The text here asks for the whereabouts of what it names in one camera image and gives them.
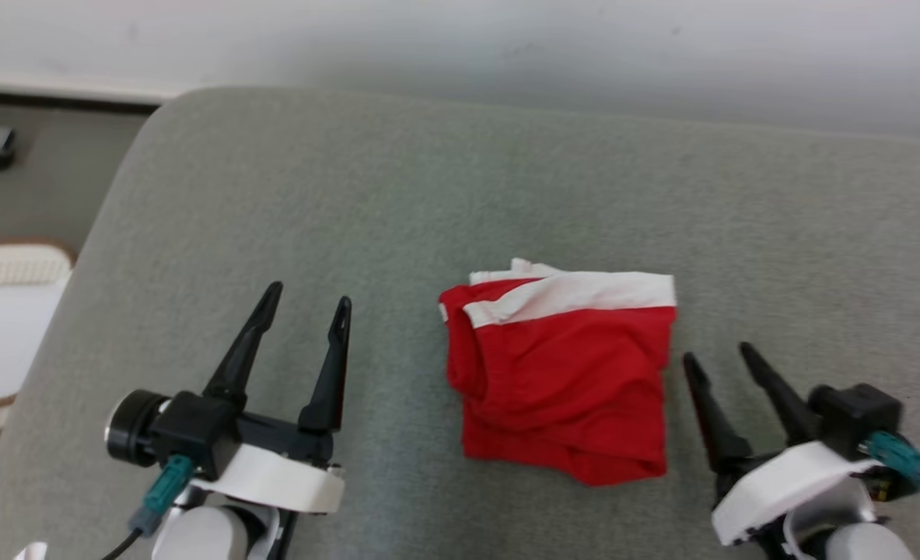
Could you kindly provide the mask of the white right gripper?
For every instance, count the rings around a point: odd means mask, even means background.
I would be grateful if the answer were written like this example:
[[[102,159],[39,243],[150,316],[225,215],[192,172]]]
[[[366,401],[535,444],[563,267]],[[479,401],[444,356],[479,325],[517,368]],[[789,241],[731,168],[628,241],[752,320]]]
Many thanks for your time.
[[[768,396],[784,429],[786,446],[792,447],[743,476],[712,511],[712,527],[724,546],[746,540],[752,530],[790,513],[852,475],[883,466],[872,458],[846,460],[825,444],[813,442],[817,415],[754,345],[741,341],[738,351],[751,379]],[[684,353],[681,364],[711,471],[723,472],[751,458],[754,451],[712,396],[712,384],[694,353]]]

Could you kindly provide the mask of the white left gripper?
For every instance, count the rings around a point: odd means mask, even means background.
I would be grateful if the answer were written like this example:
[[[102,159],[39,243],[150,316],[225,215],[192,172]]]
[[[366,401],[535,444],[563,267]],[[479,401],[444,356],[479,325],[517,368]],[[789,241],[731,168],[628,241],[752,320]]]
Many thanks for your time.
[[[247,383],[261,338],[271,329],[283,284],[272,282],[226,351],[201,396],[243,410]],[[333,436],[342,428],[352,302],[340,298],[327,334],[328,349],[310,402],[295,423],[245,414],[242,443],[215,481],[194,478],[193,487],[230,499],[290,513],[337,513],[345,493],[343,469],[333,462]]]

